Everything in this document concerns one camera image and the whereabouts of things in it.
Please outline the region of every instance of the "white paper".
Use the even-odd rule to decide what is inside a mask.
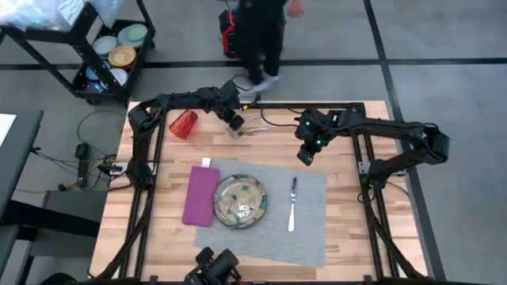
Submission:
[[[0,114],[0,146],[2,146],[3,140],[6,139],[15,119],[16,115]]]
[[[84,5],[84,0],[64,0],[58,5],[58,11],[65,21],[73,25]]]

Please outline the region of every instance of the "knife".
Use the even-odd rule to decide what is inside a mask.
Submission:
[[[298,179],[294,177],[292,180],[292,189],[291,189],[291,214],[288,217],[288,231],[293,232],[294,231],[294,204],[295,204],[295,187],[298,184]]]

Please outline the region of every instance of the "black table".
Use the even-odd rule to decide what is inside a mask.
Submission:
[[[0,146],[0,275],[16,239],[33,241],[37,229],[96,237],[99,222],[62,214],[11,200],[40,128],[43,112],[0,108],[0,114],[16,115]]]

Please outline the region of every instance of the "butcher block tabletop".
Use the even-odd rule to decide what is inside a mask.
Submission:
[[[385,102],[365,101],[364,104],[368,117],[388,119]],[[131,103],[130,108],[135,105],[137,103]],[[365,275],[375,276],[364,207],[357,201],[360,183],[351,138],[337,137],[321,153],[316,154],[312,165],[307,167],[296,157],[302,142],[294,136],[294,127],[271,127],[256,135],[233,139],[226,132],[226,124],[215,114],[194,111],[199,119],[188,140],[177,138],[168,129],[183,110],[173,110],[167,115],[143,280],[158,276],[159,281],[180,282],[196,267],[195,257],[201,251],[193,246],[196,227],[184,225],[181,216],[190,170],[193,165],[200,165],[202,158],[233,159],[327,175],[326,266],[312,268],[238,255],[238,271],[244,281],[357,281],[364,279]],[[259,112],[258,109],[249,109],[240,115],[256,116]],[[298,116],[282,108],[266,109],[265,114],[268,120],[277,124],[294,124],[293,119]],[[265,123],[256,121],[249,126],[263,125]],[[151,141],[150,157],[156,139]],[[377,158],[385,159],[397,154],[394,140],[372,137],[372,141]],[[131,157],[132,130],[126,121],[117,160],[128,162]],[[402,177],[392,177],[389,181],[406,189]],[[120,177],[110,187],[126,184],[129,184],[127,177]],[[104,270],[124,243],[133,192],[133,188],[126,188],[108,194],[90,267],[93,276]],[[407,194],[392,184],[386,186],[383,194],[393,240],[412,265],[426,274],[425,260]],[[379,243],[384,272],[388,275],[387,254],[380,239]],[[134,274],[136,249],[137,243],[131,251],[128,276]]]

